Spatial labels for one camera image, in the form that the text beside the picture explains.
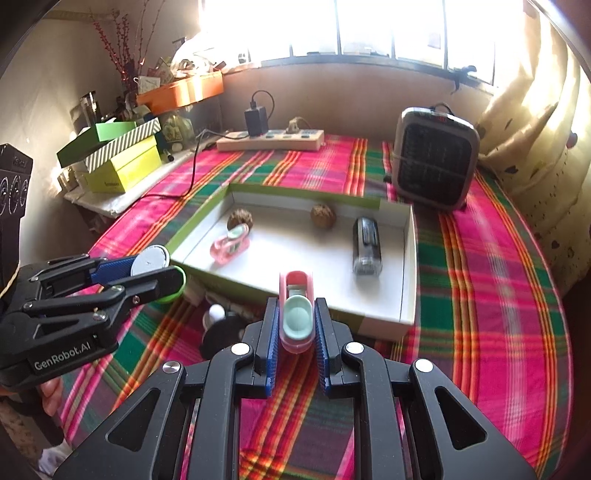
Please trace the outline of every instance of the tablecloth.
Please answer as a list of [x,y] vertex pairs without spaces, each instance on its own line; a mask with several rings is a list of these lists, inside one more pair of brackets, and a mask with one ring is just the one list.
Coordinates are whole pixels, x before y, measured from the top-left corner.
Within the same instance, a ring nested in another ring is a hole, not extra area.
[[[382,181],[391,148],[329,135],[319,152],[205,151],[189,196],[140,200],[90,253],[116,258],[165,244],[229,181],[395,200]],[[152,193],[181,194],[190,178],[188,162]],[[476,173],[465,210],[416,205],[415,216],[416,324],[400,343],[371,344],[398,361],[431,359],[548,478],[566,443],[573,386],[560,300],[534,238],[484,172]],[[78,445],[162,362],[199,361],[203,309],[182,299],[148,304],[126,322],[114,355],[66,375],[67,440]],[[243,402],[241,478],[353,478],[352,422],[350,401],[329,401],[317,387],[311,352],[282,359],[273,397]]]

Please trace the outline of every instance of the window sill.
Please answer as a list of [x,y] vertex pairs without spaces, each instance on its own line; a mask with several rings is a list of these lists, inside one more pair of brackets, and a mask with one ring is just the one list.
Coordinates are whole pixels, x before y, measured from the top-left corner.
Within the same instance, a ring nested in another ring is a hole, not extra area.
[[[299,65],[299,64],[319,64],[319,63],[347,63],[357,65],[377,65],[382,67],[389,67],[401,70],[411,70],[413,72],[425,73],[439,78],[454,81],[456,73],[453,71],[443,70],[435,65],[421,63],[419,61],[410,60],[393,60],[389,57],[370,56],[370,55],[338,55],[338,54],[314,54],[305,57],[288,57],[284,59],[264,60],[262,62],[243,63],[236,67],[224,70],[224,75],[235,74],[244,70],[251,70],[257,68],[278,67],[284,65]],[[461,85],[466,85],[493,95],[498,88],[483,82],[474,77],[464,77],[460,79]]]

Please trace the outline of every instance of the person's arm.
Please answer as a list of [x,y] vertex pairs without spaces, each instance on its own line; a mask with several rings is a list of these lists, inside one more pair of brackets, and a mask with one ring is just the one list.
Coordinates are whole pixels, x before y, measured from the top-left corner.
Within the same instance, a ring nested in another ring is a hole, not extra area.
[[[39,387],[41,394],[41,401],[43,402],[43,410],[50,417],[53,417],[57,413],[57,409],[61,405],[61,395],[64,391],[64,382],[61,378],[54,378],[41,384]],[[4,390],[0,387],[0,397],[11,395],[11,392]]]

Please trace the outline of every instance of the curtain pattern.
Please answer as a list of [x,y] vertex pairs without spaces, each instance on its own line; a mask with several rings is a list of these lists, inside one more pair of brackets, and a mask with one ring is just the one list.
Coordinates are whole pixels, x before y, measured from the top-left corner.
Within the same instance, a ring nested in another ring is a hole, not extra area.
[[479,161],[524,215],[564,295],[591,264],[591,83],[527,1],[522,40],[517,74],[476,124]]

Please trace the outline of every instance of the wooden power strip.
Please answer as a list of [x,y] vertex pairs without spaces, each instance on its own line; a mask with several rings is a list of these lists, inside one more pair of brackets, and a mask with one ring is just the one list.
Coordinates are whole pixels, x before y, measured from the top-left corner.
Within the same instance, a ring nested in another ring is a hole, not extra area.
[[[239,138],[247,132],[230,132],[229,137]],[[286,134],[285,130],[269,130],[259,137],[246,137],[239,140],[220,138],[217,149],[220,152],[235,150],[308,150],[318,151],[324,143],[324,130],[300,130],[296,134]]]

